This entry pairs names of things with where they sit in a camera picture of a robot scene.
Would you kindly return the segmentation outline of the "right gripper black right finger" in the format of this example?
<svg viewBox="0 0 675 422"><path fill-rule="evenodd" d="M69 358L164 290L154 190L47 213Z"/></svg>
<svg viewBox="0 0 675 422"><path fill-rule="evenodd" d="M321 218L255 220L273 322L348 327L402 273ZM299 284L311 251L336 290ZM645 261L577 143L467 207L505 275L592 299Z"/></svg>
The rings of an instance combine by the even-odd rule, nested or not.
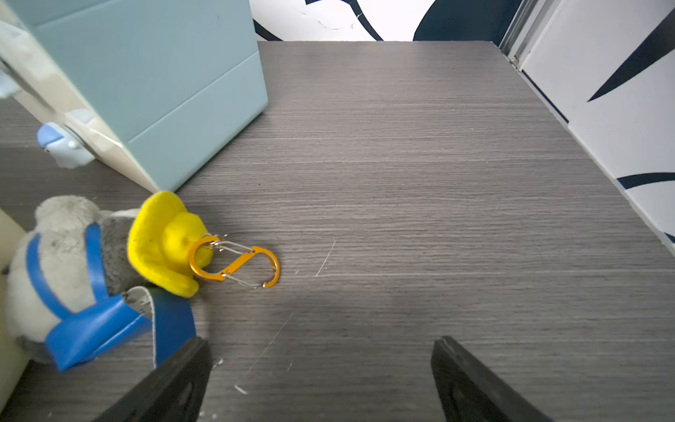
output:
<svg viewBox="0 0 675 422"><path fill-rule="evenodd" d="M447 421L550 421L455 339L434 342L432 374Z"/></svg>

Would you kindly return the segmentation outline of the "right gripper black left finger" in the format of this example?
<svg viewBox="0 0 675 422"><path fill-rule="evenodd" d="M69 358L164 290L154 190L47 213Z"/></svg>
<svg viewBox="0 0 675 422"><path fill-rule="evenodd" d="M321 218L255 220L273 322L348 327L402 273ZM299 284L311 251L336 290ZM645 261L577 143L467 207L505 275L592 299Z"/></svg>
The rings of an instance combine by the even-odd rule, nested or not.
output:
<svg viewBox="0 0 675 422"><path fill-rule="evenodd" d="M209 343L190 339L97 420L198 420L212 367Z"/></svg>

